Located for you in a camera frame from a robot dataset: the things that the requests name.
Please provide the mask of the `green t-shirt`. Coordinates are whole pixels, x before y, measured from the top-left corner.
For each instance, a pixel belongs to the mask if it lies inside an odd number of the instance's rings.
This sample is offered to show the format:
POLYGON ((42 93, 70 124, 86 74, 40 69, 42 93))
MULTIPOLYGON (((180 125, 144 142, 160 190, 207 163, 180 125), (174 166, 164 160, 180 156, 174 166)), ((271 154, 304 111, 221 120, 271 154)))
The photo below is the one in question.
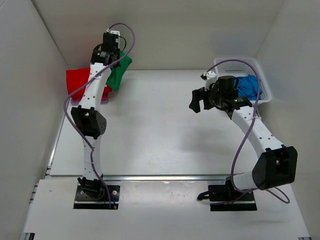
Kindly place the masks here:
POLYGON ((107 79, 106 85, 112 90, 112 91, 118 91, 121 85, 121 81, 123 78, 123 75, 125 74, 126 70, 128 69, 129 65, 133 62, 133 60, 127 56, 124 52, 120 53, 120 58, 123 58, 117 68, 113 68, 111 70, 111 74, 107 79))

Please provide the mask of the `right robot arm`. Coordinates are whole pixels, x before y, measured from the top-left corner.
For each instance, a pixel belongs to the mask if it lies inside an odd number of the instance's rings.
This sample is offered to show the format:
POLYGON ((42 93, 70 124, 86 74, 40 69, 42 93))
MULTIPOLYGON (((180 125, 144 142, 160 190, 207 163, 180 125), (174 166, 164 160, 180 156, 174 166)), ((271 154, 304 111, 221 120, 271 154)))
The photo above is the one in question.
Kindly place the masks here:
POLYGON ((231 173, 231 183, 224 187, 224 195, 229 200, 236 200, 242 192, 249 190, 268 190, 291 184, 296 178, 298 152, 293 146, 285 146, 264 125, 256 115, 253 103, 240 96, 237 89, 239 79, 225 75, 203 73, 204 87, 192 91, 189 108, 195 113, 204 109, 225 112, 228 117, 245 134, 257 155, 257 162, 252 170, 234 174, 231 173))

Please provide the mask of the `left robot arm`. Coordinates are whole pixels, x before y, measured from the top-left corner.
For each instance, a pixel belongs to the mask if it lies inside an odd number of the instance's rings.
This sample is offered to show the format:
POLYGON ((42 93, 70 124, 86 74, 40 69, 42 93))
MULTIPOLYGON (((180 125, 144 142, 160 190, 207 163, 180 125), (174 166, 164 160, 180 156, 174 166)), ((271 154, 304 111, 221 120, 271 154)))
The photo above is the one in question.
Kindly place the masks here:
POLYGON ((103 177, 101 169, 101 139, 107 129, 107 120, 100 113, 101 100, 108 77, 112 70, 106 66, 120 58, 120 32, 107 31, 103 41, 92 52, 89 67, 89 84, 85 87, 83 97, 77 107, 71 109, 75 126, 85 136, 84 170, 79 184, 87 188, 93 199, 104 195, 105 187, 100 181, 103 177))

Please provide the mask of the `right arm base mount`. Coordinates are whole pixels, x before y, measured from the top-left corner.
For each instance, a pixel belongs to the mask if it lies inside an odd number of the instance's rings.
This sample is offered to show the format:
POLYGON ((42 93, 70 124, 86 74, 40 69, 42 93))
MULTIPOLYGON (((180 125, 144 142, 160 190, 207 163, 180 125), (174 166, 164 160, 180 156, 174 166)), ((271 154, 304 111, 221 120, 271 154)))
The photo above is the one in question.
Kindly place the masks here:
POLYGON ((211 212, 253 212, 257 205, 252 192, 234 189, 228 177, 223 184, 209 184, 207 191, 197 196, 197 201, 209 200, 211 212))

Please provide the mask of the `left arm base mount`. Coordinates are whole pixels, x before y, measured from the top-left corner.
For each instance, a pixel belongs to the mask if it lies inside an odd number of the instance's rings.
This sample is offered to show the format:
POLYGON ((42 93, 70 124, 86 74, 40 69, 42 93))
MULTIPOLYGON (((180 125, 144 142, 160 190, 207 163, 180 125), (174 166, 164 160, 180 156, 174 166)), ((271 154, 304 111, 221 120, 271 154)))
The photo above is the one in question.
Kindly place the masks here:
POLYGON ((106 186, 97 179, 77 178, 78 185, 73 208, 79 210, 117 210, 119 208, 121 186, 106 186))

